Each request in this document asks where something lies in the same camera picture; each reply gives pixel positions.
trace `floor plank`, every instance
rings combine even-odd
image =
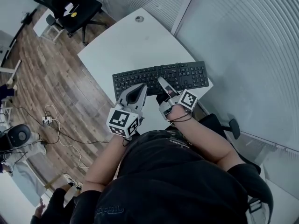
[[[41,122],[46,105],[54,105],[58,112],[61,130],[81,142],[108,140],[111,135],[106,119],[111,100],[95,82],[82,64],[78,53],[84,48],[79,30],[72,38],[63,32],[56,44],[36,36],[33,26],[45,12],[41,7],[33,16],[33,22],[26,26],[19,36],[10,57],[3,67],[12,68],[22,60],[17,73],[18,94],[13,98],[15,106],[24,107]],[[112,26],[115,22],[105,13],[97,14],[93,20],[104,21]],[[103,26],[88,25],[86,40],[91,42],[105,31]],[[0,73],[0,83],[9,79]],[[52,115],[54,109],[49,107]],[[57,131],[40,126],[22,109],[13,109],[12,125],[27,124],[49,143],[57,141]],[[82,155],[81,165],[90,166],[105,147],[105,143],[81,144],[68,137],[60,136],[64,145],[74,145]],[[38,154],[30,158],[31,164],[48,182],[59,173],[67,172],[78,182],[83,181],[86,168],[78,167],[79,154],[72,147],[63,147],[59,142],[47,146],[47,155]],[[53,184],[58,188],[60,182]]]

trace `black t-shirt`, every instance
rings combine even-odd
[[[189,148],[152,140],[125,156],[103,193],[76,199],[71,224],[247,223],[248,195],[267,188],[250,164],[226,172]]]

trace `keyboard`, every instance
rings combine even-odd
[[[116,100],[127,88],[139,83],[148,86],[147,96],[163,94],[158,77],[163,77],[177,91],[209,86],[204,62],[154,66],[112,75]]]

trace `sleeve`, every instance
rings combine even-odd
[[[36,216],[32,216],[30,224],[39,224],[39,223],[41,223],[41,220]]]
[[[101,192],[86,191],[74,199],[75,207],[70,224],[93,224]]]
[[[228,170],[247,191],[251,197],[259,198],[263,203],[269,205],[270,210],[273,210],[273,196],[269,186],[259,176],[257,169],[247,163],[238,164]]]

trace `table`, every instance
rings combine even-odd
[[[36,34],[37,34],[39,37],[41,37],[41,38],[43,38],[43,39],[45,39],[45,40],[47,40],[47,41],[49,41],[49,42],[55,44],[55,41],[56,41],[57,38],[60,36],[60,34],[64,31],[64,29],[58,30],[55,26],[49,26],[49,24],[48,24],[47,21],[46,21],[46,19],[47,19],[47,17],[48,17],[49,15],[52,15],[52,16],[54,17],[54,14],[52,13],[52,11],[51,11],[50,9],[47,9],[47,11],[45,11],[45,13],[44,13],[44,14],[41,16],[41,18],[37,21],[37,23],[36,23],[35,26],[33,27],[33,30],[36,32]],[[56,35],[56,37],[55,37],[53,40],[51,40],[51,39],[49,39],[49,38],[47,38],[47,37],[45,37],[45,36],[43,35],[44,31],[45,31],[47,28],[49,28],[49,29],[47,30],[46,34],[49,34],[49,32],[50,32],[50,30],[51,30],[52,28],[54,28],[54,29],[57,31],[57,35]]]
[[[135,17],[143,16],[143,22]],[[119,72],[177,62],[194,62],[186,49],[155,18],[143,8],[136,10],[111,26],[79,54],[79,58],[96,82],[116,102],[112,75]],[[209,87],[193,89],[201,98]],[[151,130],[164,130],[169,123],[163,119],[156,95],[148,96],[143,107],[143,120],[138,127],[140,134]]]

